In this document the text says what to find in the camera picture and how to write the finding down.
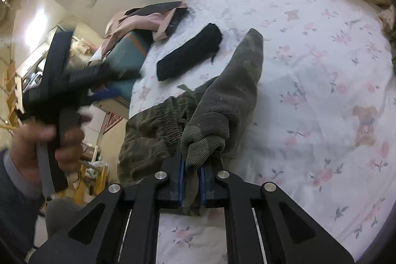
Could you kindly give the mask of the grey blue sleeve forearm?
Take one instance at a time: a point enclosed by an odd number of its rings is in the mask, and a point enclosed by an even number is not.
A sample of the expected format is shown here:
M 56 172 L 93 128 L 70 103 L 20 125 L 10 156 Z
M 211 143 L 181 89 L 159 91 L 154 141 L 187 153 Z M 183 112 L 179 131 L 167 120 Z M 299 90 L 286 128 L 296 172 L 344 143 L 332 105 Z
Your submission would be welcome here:
M 24 259 L 34 245 L 36 221 L 44 202 L 40 185 L 29 183 L 1 151 L 1 244 Z

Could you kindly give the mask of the person's left hand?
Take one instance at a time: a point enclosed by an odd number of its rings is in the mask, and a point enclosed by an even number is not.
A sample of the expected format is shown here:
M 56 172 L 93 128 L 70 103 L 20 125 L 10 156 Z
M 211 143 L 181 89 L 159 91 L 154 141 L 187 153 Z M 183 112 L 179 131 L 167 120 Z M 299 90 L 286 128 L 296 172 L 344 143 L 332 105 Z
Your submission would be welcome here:
M 56 134 L 54 125 L 35 121 L 26 122 L 15 132 L 9 155 L 19 173 L 29 183 L 41 183 L 36 145 L 52 141 Z M 62 171 L 75 172 L 79 169 L 84 138 L 85 133 L 79 126 L 69 128 L 61 137 L 60 148 L 55 151 L 55 159 Z

